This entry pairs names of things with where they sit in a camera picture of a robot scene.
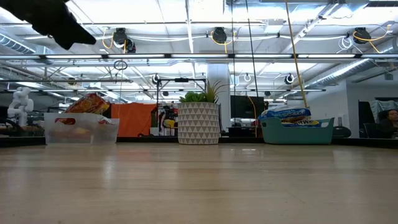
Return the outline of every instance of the person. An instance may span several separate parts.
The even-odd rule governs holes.
[[[384,119],[380,120],[380,130],[390,138],[398,132],[398,110],[383,111]]]

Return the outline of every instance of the white column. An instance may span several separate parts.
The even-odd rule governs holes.
[[[208,64],[207,79],[210,85],[221,81],[222,87],[219,89],[218,104],[221,105],[221,123],[223,129],[228,132],[231,126],[231,93],[229,92],[230,77],[229,69],[226,64]]]

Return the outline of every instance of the wooden table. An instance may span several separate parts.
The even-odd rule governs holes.
[[[121,143],[0,150],[0,223],[397,223],[398,151]]]

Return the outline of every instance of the chip bag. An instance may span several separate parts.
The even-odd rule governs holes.
[[[109,108],[109,105],[96,93],[90,93],[80,98],[74,104],[68,107],[65,113],[93,113],[102,114]],[[59,118],[55,122],[62,122],[63,124],[74,124],[74,119]]]

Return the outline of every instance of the white robot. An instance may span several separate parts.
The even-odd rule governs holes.
[[[19,126],[26,126],[27,122],[27,112],[33,111],[33,100],[29,99],[28,94],[30,93],[30,88],[19,87],[17,91],[13,94],[12,103],[8,107],[8,117],[14,118],[19,117]]]

